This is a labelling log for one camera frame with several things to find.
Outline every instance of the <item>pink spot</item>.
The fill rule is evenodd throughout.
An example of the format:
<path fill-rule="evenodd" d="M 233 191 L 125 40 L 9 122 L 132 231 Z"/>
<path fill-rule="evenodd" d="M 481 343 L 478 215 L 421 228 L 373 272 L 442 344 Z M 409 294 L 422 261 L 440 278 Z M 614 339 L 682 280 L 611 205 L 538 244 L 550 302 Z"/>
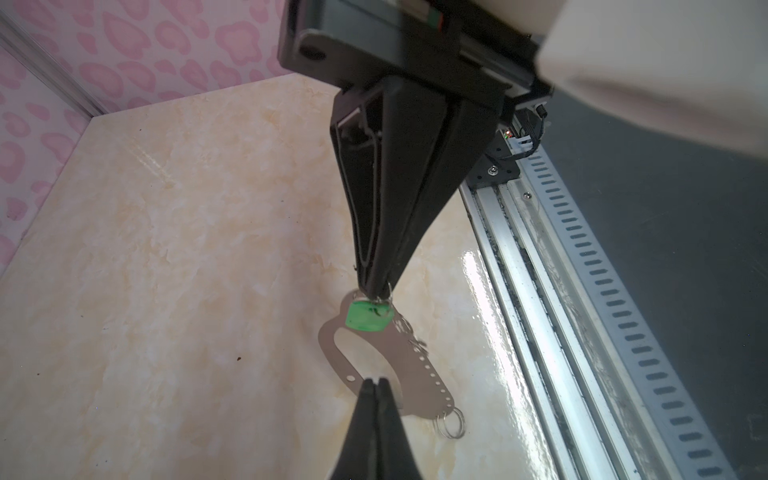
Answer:
<path fill-rule="evenodd" d="M 18 63 L 8 52 L 0 48 L 0 84 L 12 90 L 18 90 L 27 76 L 27 69 Z"/>
<path fill-rule="evenodd" d="M 177 22 L 192 28 L 192 33 L 198 38 L 208 38 L 208 24 L 197 16 L 203 13 L 201 0 L 160 0 Z"/>
<path fill-rule="evenodd" d="M 56 58 L 56 61 L 58 62 L 59 65 L 64 67 L 66 71 L 68 71 L 69 73 L 74 73 L 74 68 L 72 68 L 72 65 L 70 65 L 68 61 L 64 60 L 61 57 Z"/>
<path fill-rule="evenodd" d="M 178 50 L 182 55 L 186 55 L 192 49 L 190 39 L 178 25 L 168 20 L 160 22 L 154 29 L 154 36 L 160 45 L 171 50 Z"/>
<path fill-rule="evenodd" d="M 157 97 L 160 98 L 162 101 L 166 100 L 176 100 L 177 98 L 184 98 L 182 94 L 180 94 L 177 91 L 162 91 L 159 94 L 157 94 Z"/>
<path fill-rule="evenodd" d="M 139 27 L 109 12 L 105 12 L 102 18 L 104 19 L 104 33 L 107 35 L 107 40 L 126 57 L 138 60 L 144 55 L 142 49 L 152 46 L 147 34 Z"/>
<path fill-rule="evenodd" d="M 43 206 L 43 202 L 48 198 L 48 194 L 51 193 L 51 188 L 53 188 L 52 183 L 44 182 L 42 180 L 34 182 L 32 186 L 29 187 L 29 190 L 32 190 L 38 195 L 35 197 L 35 205 L 38 206 L 38 209 Z"/>
<path fill-rule="evenodd" d="M 72 127 L 72 130 L 78 132 L 80 135 L 85 133 L 85 128 L 88 126 L 88 120 L 83 118 L 82 115 L 75 113 L 72 110 L 64 110 L 64 118 L 69 126 Z"/>
<path fill-rule="evenodd" d="M 17 114 L 6 111 L 2 119 L 6 122 L 5 129 L 14 137 L 26 137 L 32 131 L 29 124 Z"/>
<path fill-rule="evenodd" d="M 74 150 L 74 141 L 64 134 L 43 134 L 40 136 L 40 142 L 53 152 L 58 163 L 62 165 L 67 163 Z"/>
<path fill-rule="evenodd" d="M 216 45 L 228 54 L 235 65 L 261 60 L 259 30 L 250 22 L 237 22 L 216 29 Z"/>
<path fill-rule="evenodd" d="M 264 74 L 257 69 L 253 69 L 248 73 L 248 78 L 250 78 L 251 81 L 259 81 L 264 79 Z"/>
<path fill-rule="evenodd" d="M 210 76 L 216 80 L 219 88 L 234 87 L 243 83 L 237 70 L 227 67 L 218 60 L 210 64 Z"/>
<path fill-rule="evenodd" d="M 251 18 L 259 23 L 264 23 L 270 18 L 270 13 L 266 9 L 266 4 L 270 0 L 250 0 L 250 12 Z"/>
<path fill-rule="evenodd" d="M 276 77 L 290 73 L 290 71 L 281 67 L 280 62 L 277 61 L 277 47 L 272 47 L 272 55 L 266 60 L 266 69 Z"/>
<path fill-rule="evenodd" d="M 96 85 L 107 96 L 119 98 L 123 94 L 123 79 L 108 66 L 86 62 L 80 65 L 79 71 L 86 82 Z"/>
<path fill-rule="evenodd" d="M 114 103 L 112 100 L 107 100 L 106 98 L 97 97 L 101 105 L 107 109 L 107 112 L 112 113 L 115 111 L 120 111 L 122 108 L 120 108 L 120 105 Z"/>
<path fill-rule="evenodd" d="M 14 141 L 4 141 L 0 144 L 0 178 L 6 183 L 12 184 L 19 175 L 26 162 L 24 149 Z"/>
<path fill-rule="evenodd" d="M 94 18 L 91 12 L 94 9 L 94 0 L 49 0 L 56 8 L 63 8 L 72 15 L 72 18 L 81 27 L 94 26 Z"/>
<path fill-rule="evenodd" d="M 176 67 L 174 67 L 174 64 L 172 64 L 168 60 L 156 61 L 156 62 L 154 62 L 154 67 L 160 73 L 170 73 L 172 75 L 176 74 Z"/>
<path fill-rule="evenodd" d="M 137 61 L 124 61 L 118 63 L 118 68 L 122 71 L 128 80 L 141 90 L 154 91 L 154 73 L 149 68 L 143 66 Z"/>
<path fill-rule="evenodd" d="M 195 60 L 187 60 L 187 63 L 179 68 L 181 77 L 194 87 L 200 90 L 208 90 L 208 75 L 205 70 Z"/>
<path fill-rule="evenodd" d="M 84 48 L 86 52 L 91 55 L 96 55 L 98 53 L 98 50 L 96 49 L 96 38 L 93 35 L 80 31 L 78 32 L 77 37 L 80 46 Z"/>
<path fill-rule="evenodd" d="M 16 197 L 8 197 L 5 199 L 5 203 L 8 205 L 5 216 L 13 221 L 19 221 L 27 214 L 27 204 L 23 200 L 19 200 Z"/>
<path fill-rule="evenodd" d="M 43 47 L 43 50 L 45 50 L 48 53 L 58 53 L 58 44 L 53 41 L 52 38 L 46 37 L 45 35 L 41 35 L 39 33 L 33 33 L 30 34 L 30 36 L 40 44 L 41 47 Z"/>
<path fill-rule="evenodd" d="M 133 97 L 128 101 L 128 108 L 143 107 L 145 105 L 152 105 L 152 103 L 144 100 L 142 97 Z"/>
<path fill-rule="evenodd" d="M 35 27 L 56 31 L 56 18 L 40 0 L 14 0 L 13 9 Z"/>
<path fill-rule="evenodd" d="M 29 113 L 33 114 L 40 120 L 48 121 L 48 119 L 51 118 L 51 111 L 42 105 L 33 104 L 32 102 L 28 101 L 24 104 L 24 106 Z"/>
<path fill-rule="evenodd" d="M 5 235 L 0 235 L 0 265 L 9 265 L 16 253 L 16 244 Z"/>
<path fill-rule="evenodd" d="M 134 20 L 144 20 L 149 14 L 149 0 L 118 0 L 125 13 Z"/>

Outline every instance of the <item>gray surface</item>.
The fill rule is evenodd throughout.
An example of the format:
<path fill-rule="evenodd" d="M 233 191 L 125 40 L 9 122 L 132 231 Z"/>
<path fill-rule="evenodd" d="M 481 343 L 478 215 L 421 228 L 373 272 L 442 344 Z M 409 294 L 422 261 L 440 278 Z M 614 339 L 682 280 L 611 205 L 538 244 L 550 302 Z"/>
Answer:
<path fill-rule="evenodd" d="M 742 478 L 766 478 L 768 162 L 556 94 L 543 145 Z"/>

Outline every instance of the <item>black plastic bracket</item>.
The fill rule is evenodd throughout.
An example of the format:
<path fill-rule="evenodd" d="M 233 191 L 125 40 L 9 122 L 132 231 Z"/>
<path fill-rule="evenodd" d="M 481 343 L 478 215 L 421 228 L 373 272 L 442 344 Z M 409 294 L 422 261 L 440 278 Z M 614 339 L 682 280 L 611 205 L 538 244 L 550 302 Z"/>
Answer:
<path fill-rule="evenodd" d="M 514 160 L 504 160 L 510 157 L 504 135 L 497 131 L 493 140 L 485 148 L 475 166 L 467 175 L 467 186 L 475 189 L 491 185 L 506 184 L 510 180 L 520 178 L 520 167 Z"/>
<path fill-rule="evenodd" d="M 352 214 L 358 283 L 369 298 L 390 297 L 497 122 L 490 108 L 398 76 L 336 96 L 331 140 Z"/>

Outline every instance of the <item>green tag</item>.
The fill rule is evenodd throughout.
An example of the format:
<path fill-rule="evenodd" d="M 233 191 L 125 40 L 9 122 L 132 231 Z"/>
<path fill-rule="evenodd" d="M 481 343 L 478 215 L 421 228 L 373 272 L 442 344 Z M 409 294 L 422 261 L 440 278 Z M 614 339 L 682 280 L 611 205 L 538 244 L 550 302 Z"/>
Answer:
<path fill-rule="evenodd" d="M 349 306 L 345 324 L 361 332 L 381 332 L 395 317 L 395 309 L 386 303 L 357 300 Z"/>

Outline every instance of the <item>slotted metal strip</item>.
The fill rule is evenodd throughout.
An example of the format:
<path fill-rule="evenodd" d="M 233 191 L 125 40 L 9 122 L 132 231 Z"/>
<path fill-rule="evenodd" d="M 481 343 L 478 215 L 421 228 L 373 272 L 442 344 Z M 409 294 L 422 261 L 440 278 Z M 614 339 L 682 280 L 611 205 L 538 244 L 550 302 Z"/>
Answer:
<path fill-rule="evenodd" d="M 544 149 L 519 163 L 682 476 L 736 478 Z"/>

